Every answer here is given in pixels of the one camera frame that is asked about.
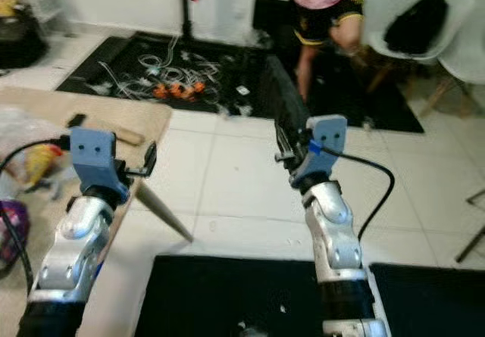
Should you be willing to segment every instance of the plastic bag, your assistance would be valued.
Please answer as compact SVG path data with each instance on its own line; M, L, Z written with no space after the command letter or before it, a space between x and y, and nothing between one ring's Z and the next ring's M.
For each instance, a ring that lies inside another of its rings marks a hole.
M0 105L0 161L22 145L56 138L66 132L66 129L46 120L36 119L19 108ZM26 153L23 151L7 166L7 171L21 183L28 181L25 160Z

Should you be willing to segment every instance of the yellow object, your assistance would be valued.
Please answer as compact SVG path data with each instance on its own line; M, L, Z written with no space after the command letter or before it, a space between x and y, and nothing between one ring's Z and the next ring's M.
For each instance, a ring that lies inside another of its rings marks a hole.
M13 17L15 15L14 6L18 0L0 0L0 17Z
M51 167L54 159L62 154L61 149L53 145L37 145L26 154L25 170L27 186L33 187Z

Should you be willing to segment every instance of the person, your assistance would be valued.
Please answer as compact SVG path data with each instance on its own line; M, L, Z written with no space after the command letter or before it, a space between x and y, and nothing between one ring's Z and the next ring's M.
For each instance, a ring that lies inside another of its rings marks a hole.
M306 102L311 86L313 61L330 37L345 53L354 55L360 45L363 0L294 0L295 34L302 43L297 77Z

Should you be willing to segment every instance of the white chair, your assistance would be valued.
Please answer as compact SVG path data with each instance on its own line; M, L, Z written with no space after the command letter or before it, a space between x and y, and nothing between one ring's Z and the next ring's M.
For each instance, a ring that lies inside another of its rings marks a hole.
M460 116L464 117L468 114L467 106L473 102L471 87L485 85L485 0L474 1L471 15L438 57L438 61L451 76L441 82L421 116L429 114L446 92L458 85L462 90Z
M372 32L369 34L369 45L379 54L390 58L411 60L411 76L409 78L408 92L411 91L413 82L415 79L416 63L421 62L423 64L429 63L433 59L437 58L441 52L449 45L453 40L455 34L458 32L462 24L466 21L467 17L473 11L475 0L446 0L449 5L446 22L441 30L441 34L436 38L434 44L430 47L428 52L422 55L408 55L398 51L391 51L387 48L387 43L384 40L386 30ZM387 74L394 68L393 62L388 62L380 72L375 76L371 85L368 88L368 92L373 92L380 83L385 79Z

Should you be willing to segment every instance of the black backpack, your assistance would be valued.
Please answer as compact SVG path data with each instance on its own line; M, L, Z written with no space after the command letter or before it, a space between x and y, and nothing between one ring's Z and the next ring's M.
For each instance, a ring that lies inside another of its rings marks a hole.
M447 14L445 0L420 0L387 28L387 47L409 55L426 53L440 34Z

